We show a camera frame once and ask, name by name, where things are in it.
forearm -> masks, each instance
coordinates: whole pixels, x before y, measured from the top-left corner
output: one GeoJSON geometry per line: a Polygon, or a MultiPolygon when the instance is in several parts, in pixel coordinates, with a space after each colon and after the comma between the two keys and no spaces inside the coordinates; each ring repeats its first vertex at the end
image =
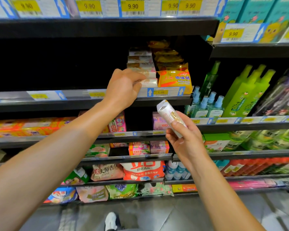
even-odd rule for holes
{"type": "Polygon", "coordinates": [[[118,115],[100,102],[0,167],[0,230],[21,227],[73,171],[108,123],[118,115]]]}
{"type": "Polygon", "coordinates": [[[191,174],[215,230],[265,230],[206,152],[197,154],[193,166],[191,174]]]}

floor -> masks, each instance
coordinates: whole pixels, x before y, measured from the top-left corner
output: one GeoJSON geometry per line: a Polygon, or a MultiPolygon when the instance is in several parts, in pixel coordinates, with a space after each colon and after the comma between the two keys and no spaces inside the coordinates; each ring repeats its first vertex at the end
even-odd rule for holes
{"type": "MultiPolygon", "coordinates": [[[[289,193],[244,194],[240,198],[267,231],[289,231],[289,193]]],[[[21,231],[103,231],[110,211],[122,225],[151,231],[213,231],[198,196],[41,206],[21,231]]]]}

teal package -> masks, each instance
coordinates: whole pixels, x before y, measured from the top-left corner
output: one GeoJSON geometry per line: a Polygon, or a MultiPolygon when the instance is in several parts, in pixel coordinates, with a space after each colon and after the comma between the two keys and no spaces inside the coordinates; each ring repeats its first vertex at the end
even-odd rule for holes
{"type": "Polygon", "coordinates": [[[289,0],[276,0],[266,20],[268,27],[259,43],[275,42],[289,23],[289,0]]]}
{"type": "Polygon", "coordinates": [[[243,3],[244,0],[228,0],[220,22],[235,23],[243,3]]]}
{"type": "Polygon", "coordinates": [[[275,0],[245,0],[237,23],[263,23],[275,0]]]}
{"type": "Polygon", "coordinates": [[[230,160],[228,159],[223,159],[223,160],[219,160],[217,163],[217,167],[219,169],[219,171],[221,171],[227,164],[229,164],[230,160]]]}

barcode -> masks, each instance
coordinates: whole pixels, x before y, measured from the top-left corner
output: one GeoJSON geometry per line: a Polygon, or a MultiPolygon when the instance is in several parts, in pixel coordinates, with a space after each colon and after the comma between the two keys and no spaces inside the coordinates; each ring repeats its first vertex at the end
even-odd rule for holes
{"type": "Polygon", "coordinates": [[[144,15],[144,11],[127,11],[126,15],[144,15]]]}
{"type": "Polygon", "coordinates": [[[176,15],[176,14],[177,14],[176,10],[165,11],[165,15],[176,15]]]}
{"type": "Polygon", "coordinates": [[[103,15],[102,11],[84,11],[84,15],[103,15]]]}
{"type": "Polygon", "coordinates": [[[34,15],[34,16],[43,15],[42,12],[38,12],[38,11],[21,11],[21,13],[23,15],[34,15]]]}
{"type": "Polygon", "coordinates": [[[185,14],[185,15],[199,14],[199,13],[200,13],[199,10],[183,10],[183,11],[181,11],[181,14],[185,14]]]}
{"type": "Polygon", "coordinates": [[[226,38],[226,41],[239,41],[241,38],[237,38],[237,37],[234,37],[234,38],[226,38]]]}

person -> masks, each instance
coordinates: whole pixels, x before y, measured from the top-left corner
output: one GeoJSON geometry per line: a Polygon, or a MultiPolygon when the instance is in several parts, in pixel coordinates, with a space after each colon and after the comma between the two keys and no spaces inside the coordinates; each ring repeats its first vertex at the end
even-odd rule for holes
{"type": "MultiPolygon", "coordinates": [[[[141,89],[139,81],[145,78],[130,69],[116,69],[101,102],[0,166],[0,231],[22,227],[83,159],[104,127],[134,102],[141,89]]],[[[199,129],[190,118],[178,114],[187,128],[176,121],[172,127],[183,138],[170,128],[166,138],[192,174],[215,230],[265,230],[210,159],[199,129]]]]}

